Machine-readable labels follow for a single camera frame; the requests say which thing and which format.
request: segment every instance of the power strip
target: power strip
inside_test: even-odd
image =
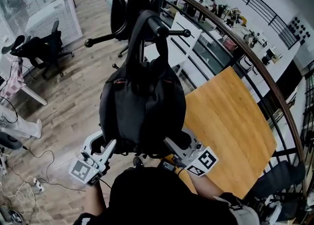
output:
[[[34,182],[35,186],[39,189],[39,192],[43,192],[45,190],[44,186],[42,184],[40,184],[39,180],[34,178],[33,182]]]

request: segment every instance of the wooden table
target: wooden table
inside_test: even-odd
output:
[[[186,127],[219,159],[208,177],[222,190],[243,198],[276,148],[260,108],[231,67],[185,98]],[[195,192],[186,171],[180,178]]]

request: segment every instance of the backpack strap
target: backpack strap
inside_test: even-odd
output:
[[[139,61],[136,59],[137,47],[140,45],[144,26],[146,25],[147,20],[151,17],[159,18],[159,15],[151,10],[143,10],[135,23],[129,42],[128,56],[125,61],[127,74],[130,74],[130,70],[136,67],[136,65],[139,63]],[[162,54],[162,58],[165,63],[168,62],[168,47],[166,43],[166,40],[156,42],[157,50],[159,54]]]

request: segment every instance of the shoe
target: shoe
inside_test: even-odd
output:
[[[38,135],[36,135],[35,137],[38,138],[38,139],[40,139],[40,138],[41,138],[41,135],[42,135],[42,125],[43,125],[43,124],[42,124],[42,122],[41,122],[40,119],[37,120],[36,124],[37,124],[37,126],[38,126],[39,131],[38,131]]]
[[[133,166],[134,166],[134,168],[143,168],[144,164],[143,164],[143,162],[141,161],[140,158],[134,157],[134,159],[133,159]]]

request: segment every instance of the white pants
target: white pants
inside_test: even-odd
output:
[[[16,123],[8,123],[6,119],[10,122],[16,121],[16,114],[14,111],[9,110],[8,108],[0,105],[0,131],[11,135],[12,137],[18,138],[30,138],[30,136],[34,136],[36,138],[41,137],[41,122],[40,120],[37,123],[28,122],[18,117],[18,121]]]

